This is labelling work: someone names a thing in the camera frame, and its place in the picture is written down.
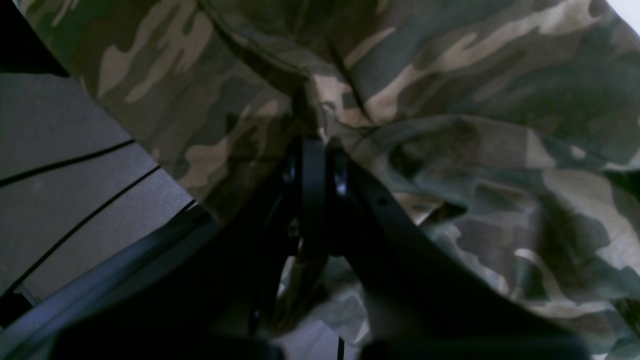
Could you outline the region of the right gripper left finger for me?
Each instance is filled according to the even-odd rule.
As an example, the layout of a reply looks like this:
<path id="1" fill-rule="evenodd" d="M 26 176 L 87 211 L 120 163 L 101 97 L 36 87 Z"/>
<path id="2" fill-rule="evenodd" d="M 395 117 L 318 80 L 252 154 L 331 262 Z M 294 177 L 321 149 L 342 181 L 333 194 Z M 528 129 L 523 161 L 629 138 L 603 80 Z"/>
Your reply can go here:
<path id="1" fill-rule="evenodd" d="M 61 316 L 52 360 L 283 360 L 265 335 L 281 273 L 299 248 L 316 142 L 294 142 L 226 225 L 197 206 L 158 246 Z"/>

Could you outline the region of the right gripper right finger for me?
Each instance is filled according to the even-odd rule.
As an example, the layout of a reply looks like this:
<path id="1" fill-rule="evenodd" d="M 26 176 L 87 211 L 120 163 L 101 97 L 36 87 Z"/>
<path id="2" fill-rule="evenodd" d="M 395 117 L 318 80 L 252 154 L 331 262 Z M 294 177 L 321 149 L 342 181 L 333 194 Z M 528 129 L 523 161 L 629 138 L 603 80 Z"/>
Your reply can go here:
<path id="1" fill-rule="evenodd" d="M 435 246 L 391 193 L 314 141 L 314 249 L 362 284 L 362 360 L 586 360 L 581 339 L 506 300 Z"/>

